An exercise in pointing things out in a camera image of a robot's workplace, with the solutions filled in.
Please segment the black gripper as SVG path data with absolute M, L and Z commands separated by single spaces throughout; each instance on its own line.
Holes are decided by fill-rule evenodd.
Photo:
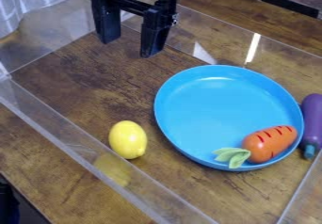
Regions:
M 162 51 L 170 25 L 178 22 L 178 0 L 160 0 L 154 6 L 161 7 L 161 11 L 138 0 L 91 0 L 91 2 L 97 34 L 105 44 L 121 37 L 122 9 L 139 16 L 145 13 L 141 28 L 141 56 L 147 58 Z

